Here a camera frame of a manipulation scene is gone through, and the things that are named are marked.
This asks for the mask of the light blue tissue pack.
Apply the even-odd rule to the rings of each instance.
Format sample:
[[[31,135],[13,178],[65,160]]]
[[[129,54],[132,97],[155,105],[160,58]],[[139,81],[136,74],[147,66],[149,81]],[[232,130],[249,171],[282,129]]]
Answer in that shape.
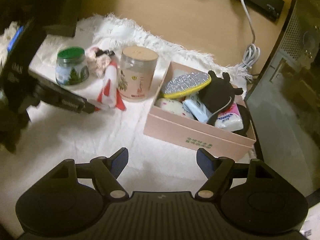
[[[196,95],[185,98],[182,104],[186,111],[189,111],[199,122],[203,124],[206,124],[212,116],[207,107]]]

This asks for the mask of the green lid glass jar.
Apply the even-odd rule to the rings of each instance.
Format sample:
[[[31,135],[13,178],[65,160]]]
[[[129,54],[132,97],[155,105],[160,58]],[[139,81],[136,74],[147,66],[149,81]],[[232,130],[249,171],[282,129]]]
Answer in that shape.
[[[81,47],[67,47],[60,50],[56,58],[55,79],[59,85],[74,86],[89,77],[85,50]]]

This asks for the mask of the white tissue pack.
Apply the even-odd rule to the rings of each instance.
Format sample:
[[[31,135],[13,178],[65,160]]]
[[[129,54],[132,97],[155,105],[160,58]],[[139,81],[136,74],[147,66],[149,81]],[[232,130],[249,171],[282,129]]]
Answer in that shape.
[[[217,116],[214,126],[227,132],[235,132],[243,129],[244,124],[237,104],[233,103],[228,110],[220,113]]]

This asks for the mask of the white spotted soft pouch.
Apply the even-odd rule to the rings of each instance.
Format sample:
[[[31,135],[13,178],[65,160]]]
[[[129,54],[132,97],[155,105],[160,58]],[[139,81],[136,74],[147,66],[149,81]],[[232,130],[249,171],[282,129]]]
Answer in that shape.
[[[194,116],[183,108],[183,104],[177,100],[160,98],[156,101],[155,106],[172,114],[183,116],[194,120]]]

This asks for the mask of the pink cardboard box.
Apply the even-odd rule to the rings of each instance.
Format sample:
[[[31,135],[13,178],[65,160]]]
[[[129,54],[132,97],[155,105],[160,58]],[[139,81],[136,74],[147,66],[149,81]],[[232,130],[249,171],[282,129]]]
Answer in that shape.
[[[164,111],[155,105],[160,97],[161,86],[173,77],[176,70],[188,73],[198,71],[176,62],[169,64],[148,113],[144,134],[191,150],[204,148],[215,157],[225,156],[235,161],[242,159],[256,142],[253,125],[249,126],[247,135],[243,137]]]

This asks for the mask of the pink fluffy scrunchie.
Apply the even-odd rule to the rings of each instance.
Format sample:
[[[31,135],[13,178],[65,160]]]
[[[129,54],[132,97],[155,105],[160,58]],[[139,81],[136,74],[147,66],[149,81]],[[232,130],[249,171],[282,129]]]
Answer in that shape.
[[[98,77],[104,77],[105,70],[115,55],[112,50],[101,50],[99,47],[91,47],[85,51],[89,73]]]

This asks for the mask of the red white foam rocket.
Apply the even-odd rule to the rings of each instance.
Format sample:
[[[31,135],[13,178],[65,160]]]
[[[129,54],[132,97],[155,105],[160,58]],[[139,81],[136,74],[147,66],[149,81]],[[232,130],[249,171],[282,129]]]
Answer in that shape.
[[[97,109],[107,110],[109,108],[117,108],[125,111],[126,107],[118,90],[118,66],[115,60],[111,60],[105,70],[103,87],[98,95]]]

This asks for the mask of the black plush toy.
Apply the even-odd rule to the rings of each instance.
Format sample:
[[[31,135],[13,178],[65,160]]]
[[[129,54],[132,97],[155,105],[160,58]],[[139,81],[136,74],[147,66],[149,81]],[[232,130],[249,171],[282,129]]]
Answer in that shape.
[[[199,91],[198,97],[210,113],[223,112],[231,107],[235,96],[242,95],[244,91],[242,88],[232,86],[230,75],[227,72],[223,72],[222,78],[217,77],[212,70],[208,74],[211,82]]]

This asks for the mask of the white fluffy rug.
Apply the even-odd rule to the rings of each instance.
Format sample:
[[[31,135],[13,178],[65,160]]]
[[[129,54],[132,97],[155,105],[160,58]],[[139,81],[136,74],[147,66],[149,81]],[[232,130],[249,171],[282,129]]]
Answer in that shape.
[[[229,72],[234,85],[245,88],[248,72],[216,64],[210,54],[186,50],[152,35],[135,21],[113,14],[95,15],[77,24],[74,38],[48,36],[35,55],[31,69],[55,77],[55,58],[68,46],[114,49],[139,45],[158,53],[159,59],[148,98],[126,102],[126,110],[108,109],[78,114],[41,103],[28,109],[31,122],[22,132],[14,154],[1,149],[1,224],[17,238],[22,228],[15,214],[18,198],[64,159],[87,163],[110,156],[121,147],[129,150],[129,163],[119,177],[127,192],[195,192],[205,176],[196,165],[194,150],[164,142],[143,133],[153,97],[171,61],[217,75]]]

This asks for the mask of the silver yellow scrub sponge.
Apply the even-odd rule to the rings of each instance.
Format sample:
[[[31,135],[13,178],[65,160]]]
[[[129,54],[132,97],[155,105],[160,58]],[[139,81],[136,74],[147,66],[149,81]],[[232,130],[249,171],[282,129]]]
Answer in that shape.
[[[178,99],[197,93],[212,81],[204,72],[191,72],[175,77],[161,87],[161,94],[166,99]]]

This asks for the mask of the tan lid clear canister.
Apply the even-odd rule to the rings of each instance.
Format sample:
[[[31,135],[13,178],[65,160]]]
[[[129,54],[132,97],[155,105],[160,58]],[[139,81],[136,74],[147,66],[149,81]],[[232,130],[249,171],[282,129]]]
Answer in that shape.
[[[140,46],[128,46],[122,50],[118,89],[126,101],[141,101],[147,98],[158,54],[151,49]]]

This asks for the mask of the black computer tower case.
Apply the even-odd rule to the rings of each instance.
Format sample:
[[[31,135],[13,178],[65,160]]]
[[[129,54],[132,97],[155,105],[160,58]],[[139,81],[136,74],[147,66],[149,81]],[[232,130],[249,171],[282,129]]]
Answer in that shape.
[[[264,162],[309,196],[319,189],[319,0],[292,0],[246,96]]]

